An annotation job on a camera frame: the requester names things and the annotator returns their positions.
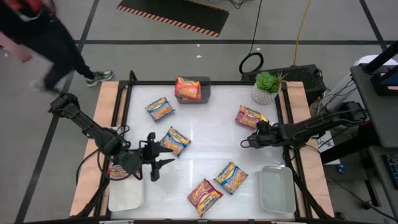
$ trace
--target hazard stripe mat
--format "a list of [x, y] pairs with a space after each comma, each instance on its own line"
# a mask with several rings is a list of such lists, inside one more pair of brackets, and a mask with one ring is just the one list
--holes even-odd
[[123, 0], [118, 9], [212, 37], [218, 37], [229, 12], [187, 0]]

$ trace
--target yellow cable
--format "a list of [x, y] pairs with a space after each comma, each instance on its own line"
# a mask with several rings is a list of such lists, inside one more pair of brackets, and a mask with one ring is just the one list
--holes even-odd
[[295, 51], [294, 51], [293, 65], [296, 65], [297, 49], [299, 47], [299, 40], [300, 40], [301, 30], [303, 29], [303, 26], [304, 26], [304, 23], [305, 23], [305, 18], [307, 18], [308, 10], [310, 9], [311, 3], [312, 3], [312, 0], [308, 0], [308, 5], [307, 5], [307, 8], [305, 8], [303, 20], [301, 21], [300, 29], [298, 30], [297, 40], [296, 40], [296, 48], [295, 48]]

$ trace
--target person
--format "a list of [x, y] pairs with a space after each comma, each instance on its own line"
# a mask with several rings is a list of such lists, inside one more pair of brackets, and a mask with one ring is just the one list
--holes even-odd
[[58, 93], [56, 84], [72, 71], [86, 79], [87, 86], [113, 77], [112, 71], [92, 72], [67, 28], [50, 10], [50, 0], [0, 0], [0, 45], [22, 63], [32, 59], [24, 45], [53, 63], [33, 87]]

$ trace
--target potted plant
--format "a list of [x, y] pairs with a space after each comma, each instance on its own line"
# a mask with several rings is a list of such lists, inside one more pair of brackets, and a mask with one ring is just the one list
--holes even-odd
[[268, 72], [258, 74], [253, 92], [251, 93], [254, 101], [262, 105], [271, 103], [278, 95], [285, 76], [282, 75], [282, 71], [277, 76], [273, 76]]

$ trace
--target white pot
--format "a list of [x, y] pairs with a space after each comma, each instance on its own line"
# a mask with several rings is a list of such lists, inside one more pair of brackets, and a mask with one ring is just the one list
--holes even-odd
[[254, 84], [254, 88], [253, 88], [253, 92], [251, 93], [251, 96], [253, 97], [255, 102], [257, 102], [261, 105], [266, 105], [266, 104], [272, 103], [274, 101], [275, 97], [278, 95], [278, 92], [269, 93], [265, 90], [260, 90], [257, 88], [257, 82], [256, 82]]

